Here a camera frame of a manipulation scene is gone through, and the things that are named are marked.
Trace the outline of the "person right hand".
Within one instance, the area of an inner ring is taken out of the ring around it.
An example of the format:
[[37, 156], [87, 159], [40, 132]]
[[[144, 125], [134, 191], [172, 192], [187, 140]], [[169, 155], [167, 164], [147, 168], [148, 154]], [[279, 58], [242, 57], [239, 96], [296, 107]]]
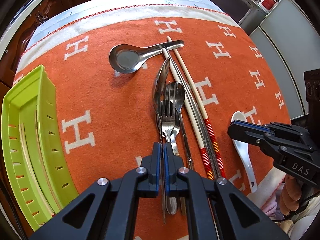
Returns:
[[299, 200], [302, 196], [301, 186], [296, 178], [290, 175], [285, 176], [285, 184], [280, 194], [280, 210], [283, 215], [299, 208]]

